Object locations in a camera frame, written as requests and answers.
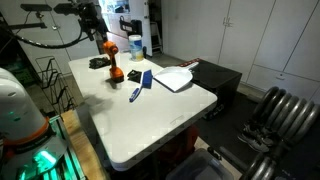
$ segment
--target floor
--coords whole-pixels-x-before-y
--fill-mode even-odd
[[[129,50],[129,44],[128,44],[128,40],[119,36],[115,36],[112,35],[110,33],[108,33],[108,38],[109,40],[114,41],[117,46],[120,49],[120,52],[125,52]],[[183,62],[180,59],[174,58],[174,57],[170,57],[164,54],[154,54],[153,57],[148,57],[147,59],[149,59],[150,61],[162,66],[162,67],[167,67],[167,66],[172,66],[172,65],[177,65],[180,64],[181,62]],[[83,105],[83,98],[81,96],[81,93],[79,91],[79,88],[75,82],[75,79],[72,75],[64,77],[66,84],[68,85],[68,92],[74,97],[74,102],[76,105],[78,105],[79,107],[81,107],[81,105]],[[30,94],[31,98],[33,99],[33,101],[35,102],[36,106],[39,109],[43,109],[45,112],[50,112],[53,111],[54,109],[52,108],[52,106],[50,105],[50,102],[47,98],[47,94],[50,92],[46,92],[43,91],[39,86],[37,85],[33,85],[30,87],[26,88],[27,92]],[[251,88],[245,84],[240,84],[238,91],[248,95],[248,96],[252,96],[253,99],[256,99],[257,101],[259,100],[259,97],[261,97],[263,95],[262,92],[255,90],[254,88]],[[207,149],[209,147],[209,145],[204,142],[201,138],[198,138],[195,144],[195,148],[204,148]],[[222,160],[221,163],[233,174],[235,179],[239,179],[241,176],[241,173],[236,170],[231,164],[229,164],[226,160]]]

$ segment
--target door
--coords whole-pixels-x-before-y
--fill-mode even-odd
[[[309,100],[320,83],[269,68],[253,65],[248,84],[267,91],[273,86],[285,89],[292,95]]]
[[[131,20],[142,22],[142,46],[147,47],[147,55],[152,56],[148,0],[129,0],[129,6]]]
[[[232,0],[219,65],[247,81],[275,0]]]
[[[283,71],[318,0],[277,0],[254,64]]]
[[[285,72],[320,81],[320,5],[314,11]]]
[[[164,53],[217,63],[230,0],[162,0]]]

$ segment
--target black object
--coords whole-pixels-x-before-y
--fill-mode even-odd
[[[259,153],[252,161],[248,170],[241,176],[240,180],[249,180],[254,173],[257,171],[259,165],[263,161],[264,155],[263,153]]]
[[[199,136],[240,172],[245,172],[258,154],[237,138],[256,106],[256,102],[236,92],[233,104],[215,116],[214,120],[200,119],[195,123],[199,128]]]
[[[9,26],[10,29],[14,30],[14,29],[27,29],[27,28],[41,28],[41,29],[45,29],[47,28],[47,26],[41,22],[41,23],[32,23],[32,24],[17,24],[17,25],[11,25]]]
[[[257,107],[253,111],[252,120],[253,121],[259,121],[260,117],[265,110],[266,106],[268,105],[269,101],[273,98],[273,96],[278,92],[278,87],[272,87],[268,90],[268,92],[263,96],[260,103],[257,105]]]
[[[40,87],[56,114],[75,109],[77,103],[55,57],[45,56],[36,58],[35,61],[40,69],[40,72],[38,72],[42,80]],[[40,63],[43,64],[45,62],[48,62],[45,68],[40,66]]]
[[[212,147],[208,147],[208,148],[207,148],[207,151],[208,151],[213,157],[215,157],[216,159],[218,159],[219,161],[222,160],[222,157],[221,157],[219,154],[215,153]]]
[[[32,46],[45,48],[45,49],[62,49],[67,48],[70,46],[73,46],[87,38],[89,38],[91,41],[94,40],[93,34],[91,33],[91,30],[96,30],[99,26],[99,20],[97,18],[97,11],[95,9],[95,5],[91,3],[79,3],[79,4],[58,4],[54,8],[56,13],[63,13],[63,14],[75,14],[80,16],[79,24],[80,24],[80,33],[77,39],[61,44],[61,45],[48,45],[48,44],[42,44],[39,42],[34,42],[28,39],[25,39],[19,35],[13,34],[8,28],[0,26],[1,33],[6,33],[8,36],[15,38],[19,41],[22,41],[26,44],[30,44]],[[85,32],[87,34],[87,37],[82,38],[82,32]]]
[[[21,4],[20,7],[25,11],[52,11],[48,4]]]
[[[93,58],[90,60],[89,68],[99,69],[105,66],[110,66],[111,61],[107,57],[103,58]]]
[[[124,12],[124,8],[122,6],[116,7],[114,9],[114,12],[115,13],[123,13]]]
[[[106,22],[104,21],[104,19],[99,19],[99,26],[97,28],[97,31],[100,33],[102,39],[103,39],[103,42],[106,42],[108,41],[108,36],[107,36],[107,32],[109,32],[109,29],[106,25]]]
[[[146,59],[147,58],[147,47],[143,46],[142,52],[143,52],[143,57]]]
[[[320,121],[310,128],[306,136],[283,157],[276,168],[275,177],[284,179],[320,179]]]
[[[220,111],[231,106],[242,74],[201,59],[189,62],[199,62],[192,69],[193,78],[191,81],[213,92],[218,97],[216,108],[208,114],[208,119],[211,119]],[[189,62],[183,63],[180,66],[187,66]]]
[[[128,36],[140,35],[142,36],[142,23],[140,20],[131,20],[131,22],[124,21],[124,17],[120,16],[120,29],[126,31]]]
[[[141,74],[142,74],[141,71],[132,70],[128,73],[127,77],[128,77],[128,80],[130,81],[140,83]]]
[[[233,180],[232,174],[204,149],[198,149],[166,177],[167,180]]]

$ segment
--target orange drill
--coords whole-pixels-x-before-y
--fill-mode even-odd
[[[115,54],[119,52],[118,47],[115,43],[111,41],[106,41],[103,43],[103,49],[106,54],[109,55],[110,61],[111,61],[111,68],[110,71],[110,77],[115,83],[120,83],[124,80],[123,72],[122,70],[117,67]]]

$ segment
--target green light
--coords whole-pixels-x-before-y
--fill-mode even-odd
[[[53,170],[50,172],[50,175],[51,175],[51,179],[52,179],[52,180],[58,180],[58,174],[57,174],[56,169],[53,169]]]
[[[25,179],[26,179],[26,171],[23,171],[19,180],[25,180]]]
[[[57,162],[56,158],[54,158],[47,151],[41,151],[40,154],[44,156],[51,164],[55,164]]]
[[[43,175],[43,180],[50,180],[50,177],[49,177],[49,174],[48,173],[45,173]]]

